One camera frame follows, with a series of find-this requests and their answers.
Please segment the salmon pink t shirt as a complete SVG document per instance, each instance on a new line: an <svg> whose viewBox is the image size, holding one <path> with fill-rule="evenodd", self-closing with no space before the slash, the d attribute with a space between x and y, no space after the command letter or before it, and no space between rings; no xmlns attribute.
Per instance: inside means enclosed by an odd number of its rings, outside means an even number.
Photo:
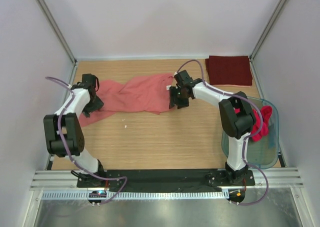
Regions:
<svg viewBox="0 0 320 227"><path fill-rule="evenodd" d="M135 76L124 84L103 80L97 91L103 107L91 113L90 117L81 114L80 126L86 127L118 112L149 112L157 115L168 112L170 92L167 87L172 85L173 80L171 73Z"/></svg>

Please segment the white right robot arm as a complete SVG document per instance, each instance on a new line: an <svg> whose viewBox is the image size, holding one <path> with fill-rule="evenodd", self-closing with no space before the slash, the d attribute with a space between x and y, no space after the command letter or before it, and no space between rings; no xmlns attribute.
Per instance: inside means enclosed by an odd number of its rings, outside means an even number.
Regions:
<svg viewBox="0 0 320 227"><path fill-rule="evenodd" d="M245 138L253 131L256 117L247 95L232 93L211 86L200 78L192 79L186 70L174 74L176 86L169 88L169 108L189 106L189 99L205 101L219 109L221 126L228 136L228 157L225 179L231 185L242 183L248 172L245 163L247 146Z"/></svg>

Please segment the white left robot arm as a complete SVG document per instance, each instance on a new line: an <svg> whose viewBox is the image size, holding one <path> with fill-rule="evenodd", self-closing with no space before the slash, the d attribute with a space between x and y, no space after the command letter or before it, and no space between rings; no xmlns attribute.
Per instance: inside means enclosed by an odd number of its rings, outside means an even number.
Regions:
<svg viewBox="0 0 320 227"><path fill-rule="evenodd" d="M89 118L93 112L104 106L97 95L99 79L91 73L83 74L81 81L73 85L51 76L45 79L69 92L62 106L55 113L47 114L43 118L48 153L69 159L80 170L80 173L75 175L80 181L101 187L106 181L104 167L86 150L79 120L82 114Z"/></svg>

